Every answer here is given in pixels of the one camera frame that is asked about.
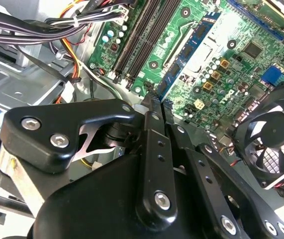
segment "black chip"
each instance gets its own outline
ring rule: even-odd
[[[210,90],[207,90],[206,88],[203,88],[202,90],[208,94],[210,93]]]
[[[253,59],[256,59],[259,56],[259,54],[262,52],[262,48],[260,48],[253,42],[250,42],[244,49],[244,52],[248,56],[251,56]]]
[[[256,68],[255,68],[255,72],[256,73],[259,73],[261,71],[261,68],[259,67],[259,66],[257,66]]]
[[[185,49],[183,51],[183,55],[185,58],[188,58],[189,55],[192,53],[192,47],[191,46],[185,46]]]
[[[219,67],[219,71],[221,71],[222,73],[226,73],[227,70],[223,67]]]
[[[180,69],[180,66],[179,66],[178,64],[175,64],[175,65],[172,67],[172,69],[170,70],[171,75],[172,75],[173,77],[175,77],[175,76],[179,73],[180,70],[181,70],[181,69]]]
[[[242,57],[241,57],[241,56],[237,56],[237,57],[236,57],[236,60],[239,61],[239,62],[241,62],[241,61],[242,61]]]
[[[207,26],[205,25],[199,25],[199,27],[196,30],[196,37],[200,38],[206,31]]]
[[[212,83],[215,83],[215,84],[218,82],[215,78],[212,78],[212,77],[209,78],[209,81],[211,81]]]

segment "cooling fan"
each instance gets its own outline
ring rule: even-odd
[[[284,83],[238,125],[233,140],[259,184],[284,197]]]

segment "yellow wire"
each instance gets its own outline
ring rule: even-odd
[[[92,166],[89,165],[89,164],[87,164],[83,159],[81,159],[81,162],[82,162],[85,166],[87,166],[87,167],[89,167],[89,168],[92,168]]]

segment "green circuit board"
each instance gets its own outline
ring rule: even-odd
[[[143,97],[148,90],[156,89],[166,73],[165,64],[179,42],[209,11],[223,14],[224,20],[218,31],[227,32],[227,41],[235,40],[236,46],[221,55],[220,52],[214,53],[216,58],[202,65],[206,68],[213,61],[219,61],[213,73],[217,80],[212,78],[212,74],[205,80],[202,80],[202,73],[195,78],[185,75],[178,79],[168,99],[174,103],[176,116],[196,126],[214,130],[220,122],[233,123],[251,107],[254,100],[259,100],[269,90],[269,86],[261,82],[261,76],[269,67],[275,64],[284,71],[284,41],[273,37],[226,0],[221,0],[220,5],[212,0],[182,0],[130,90]],[[117,55],[105,51],[101,39],[100,45],[101,48],[95,50],[99,54],[90,63],[97,63],[108,74]],[[194,107],[197,100],[204,103],[201,110]],[[189,107],[190,114],[186,115],[185,110]]]

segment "ram slot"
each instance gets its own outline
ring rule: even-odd
[[[146,40],[140,48],[139,53],[134,59],[133,64],[127,72],[131,80],[130,85],[142,70],[142,67],[155,48],[160,36],[162,35],[180,3],[181,0],[166,0],[164,2],[160,14],[157,17],[158,21],[151,28],[150,33],[148,34]]]
[[[161,0],[148,0],[144,5],[144,8],[137,20],[137,23],[132,30],[131,37],[125,44],[121,54],[119,55],[115,66],[113,67],[114,72],[119,76],[127,65],[132,53],[134,52],[140,37],[144,33],[147,25],[152,19],[156,9],[158,8]]]

